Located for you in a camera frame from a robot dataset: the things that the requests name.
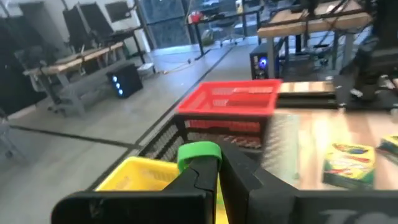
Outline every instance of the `computer tower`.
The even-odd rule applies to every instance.
[[[107,76],[118,98],[129,98],[143,88],[137,67],[131,62],[109,72]]]
[[[280,78],[280,58],[278,54],[280,47],[278,45],[279,43],[275,44],[275,78]],[[269,78],[267,43],[258,45],[250,53],[250,65],[253,80]]]

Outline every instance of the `red basket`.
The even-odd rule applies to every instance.
[[[202,83],[178,107],[181,114],[273,114],[281,80]]]

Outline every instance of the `computer monitor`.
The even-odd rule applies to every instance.
[[[131,8],[127,1],[118,1],[106,4],[105,8],[108,12],[111,22],[121,21],[123,19],[131,18]]]

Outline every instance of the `concrete floor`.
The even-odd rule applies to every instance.
[[[126,100],[108,96],[87,109],[84,118],[64,118],[46,110],[45,105],[12,124],[144,145],[173,114],[165,113],[184,93],[204,77],[212,80],[250,79],[249,52],[256,45],[213,49],[199,61],[184,65],[198,52],[154,56],[158,70],[173,70],[144,82],[144,89]],[[136,142],[154,122],[159,123],[146,138]],[[13,129],[11,138],[27,161],[0,156],[0,223],[48,223],[50,212],[62,197],[86,189],[125,151],[125,147],[57,137]]]

